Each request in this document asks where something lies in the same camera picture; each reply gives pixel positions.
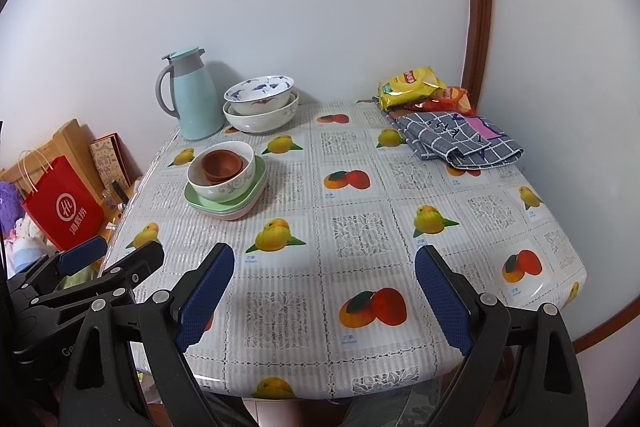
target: brown clay cup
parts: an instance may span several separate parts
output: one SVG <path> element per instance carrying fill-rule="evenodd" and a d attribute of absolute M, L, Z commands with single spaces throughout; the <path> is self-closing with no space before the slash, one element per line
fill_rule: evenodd
<path fill-rule="evenodd" d="M 226 182 L 242 170 L 242 158 L 226 149 L 211 151 L 202 159 L 202 171 L 214 185 Z"/>

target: bowl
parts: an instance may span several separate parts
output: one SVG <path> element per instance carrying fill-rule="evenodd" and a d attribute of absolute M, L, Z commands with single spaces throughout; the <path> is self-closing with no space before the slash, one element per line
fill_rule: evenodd
<path fill-rule="evenodd" d="M 204 156 L 202 162 L 204 177 L 213 184 L 230 180 L 242 170 L 242 158 L 233 151 L 217 149 Z"/>
<path fill-rule="evenodd" d="M 228 89 L 225 100 L 241 116 L 264 114 L 287 105 L 292 86 L 288 76 L 259 76 Z"/>
<path fill-rule="evenodd" d="M 202 160 L 210 152 L 218 150 L 231 151 L 240 156 L 242 158 L 242 169 L 233 178 L 217 185 L 212 185 L 204 175 Z M 187 170 L 187 180 L 191 187 L 206 200 L 217 201 L 218 203 L 233 200 L 244 194 L 254 182 L 254 177 L 254 150 L 250 145 L 239 141 L 222 142 L 205 149 L 193 159 Z"/>
<path fill-rule="evenodd" d="M 235 200 L 218 203 L 201 197 L 190 184 L 184 186 L 184 199 L 195 210 L 224 221 L 232 221 L 247 214 L 257 203 L 267 186 L 267 165 L 260 156 L 255 157 L 255 176 L 251 186 Z"/>
<path fill-rule="evenodd" d="M 255 114 L 253 116 L 243 116 L 236 113 L 229 102 L 225 103 L 222 111 L 228 123 L 238 129 L 238 131 L 260 134 L 273 131 L 290 121 L 298 111 L 298 100 L 298 92 L 295 89 L 291 89 L 287 105 L 271 112 Z"/>

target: purple plush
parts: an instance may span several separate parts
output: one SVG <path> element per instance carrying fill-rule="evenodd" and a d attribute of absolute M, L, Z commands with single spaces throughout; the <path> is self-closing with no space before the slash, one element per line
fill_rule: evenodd
<path fill-rule="evenodd" d="M 11 183 L 0 182 L 0 226 L 4 237 L 15 227 L 15 222 L 24 217 L 20 192 Z"/>

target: plaid cloth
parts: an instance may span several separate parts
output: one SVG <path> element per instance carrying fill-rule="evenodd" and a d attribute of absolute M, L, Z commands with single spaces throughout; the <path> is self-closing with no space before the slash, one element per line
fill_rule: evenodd
<path fill-rule="evenodd" d="M 398 131 L 398 133 L 400 134 L 400 137 L 404 139 L 404 141 L 409 146 L 411 146 L 411 148 L 414 150 L 415 155 L 418 156 L 418 158 L 420 158 L 421 160 L 433 160 L 435 158 L 440 158 L 439 154 L 434 153 L 430 149 L 427 150 L 427 147 L 425 147 L 420 142 L 420 140 L 418 140 L 418 137 L 414 136 L 411 133 L 411 131 L 400 127 L 396 119 L 392 117 L 387 111 L 382 109 L 381 111 L 382 111 L 382 115 L 386 118 L 386 121 L 388 121 L 389 125 L 391 125 L 391 127 L 393 127 L 396 131 Z"/>
<path fill-rule="evenodd" d="M 516 162 L 523 152 L 513 139 L 480 116 L 413 112 L 399 117 L 396 123 L 405 136 L 417 138 L 426 151 L 436 153 L 458 169 L 508 165 Z"/>

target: bag handle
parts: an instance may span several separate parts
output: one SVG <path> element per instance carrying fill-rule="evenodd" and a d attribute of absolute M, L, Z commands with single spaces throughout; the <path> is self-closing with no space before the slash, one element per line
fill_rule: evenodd
<path fill-rule="evenodd" d="M 24 163 L 24 161 L 27 158 L 27 156 L 30 155 L 32 152 L 33 153 L 37 153 L 38 155 L 40 155 L 40 156 L 36 156 L 36 157 L 38 158 L 38 163 L 40 164 L 40 167 L 42 168 L 43 171 L 47 172 L 47 170 L 52 169 L 53 167 L 49 163 L 49 160 L 47 160 L 47 157 L 44 154 L 42 154 L 40 151 L 38 151 L 37 149 L 25 149 L 20 154 L 18 154 L 18 171 L 20 171 L 20 176 L 22 176 L 23 180 L 26 178 L 26 180 L 28 180 L 29 184 L 31 185 L 31 188 L 37 192 L 38 190 L 36 188 L 36 185 L 34 185 L 33 181 L 31 180 L 31 177 L 29 176 L 29 173 L 27 172 L 27 165 L 25 165 L 25 163 Z M 40 158 L 44 159 L 45 163 L 49 166 L 49 169 L 45 168 L 45 166 L 40 161 Z"/>

